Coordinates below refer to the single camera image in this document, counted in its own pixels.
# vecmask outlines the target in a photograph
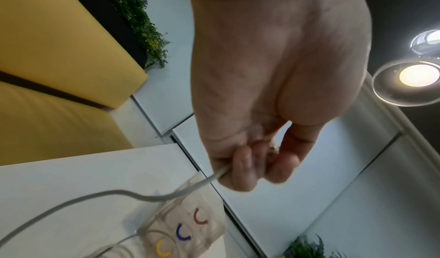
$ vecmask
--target lamp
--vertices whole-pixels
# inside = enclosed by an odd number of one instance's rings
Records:
[[[373,76],[374,93],[398,106],[440,102],[440,30],[416,36],[405,58],[380,67]]]

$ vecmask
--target dark ceiling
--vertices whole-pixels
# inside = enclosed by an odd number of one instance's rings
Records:
[[[368,71],[404,57],[418,34],[440,29],[440,0],[366,0],[373,19],[373,42]],[[440,153],[440,103],[401,108]]]

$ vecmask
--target clear plastic box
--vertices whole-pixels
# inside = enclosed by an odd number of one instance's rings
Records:
[[[203,179],[203,173],[198,172],[179,189]],[[197,258],[225,232],[223,201],[211,185],[167,202],[137,231],[147,257],[156,258]]]

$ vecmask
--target light bulb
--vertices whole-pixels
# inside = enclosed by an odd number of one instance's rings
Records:
[[[434,66],[417,64],[401,71],[400,81],[411,87],[424,87],[435,83],[440,78],[440,71]]]
[[[429,44],[438,44],[438,43],[440,43],[440,30],[437,30],[437,31],[434,31],[434,32],[430,33],[426,37],[426,41]]]

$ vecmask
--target yellow cushion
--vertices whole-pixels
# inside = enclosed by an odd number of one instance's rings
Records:
[[[107,112],[0,82],[0,165],[130,148]]]
[[[0,71],[112,108],[147,79],[78,0],[0,0]]]

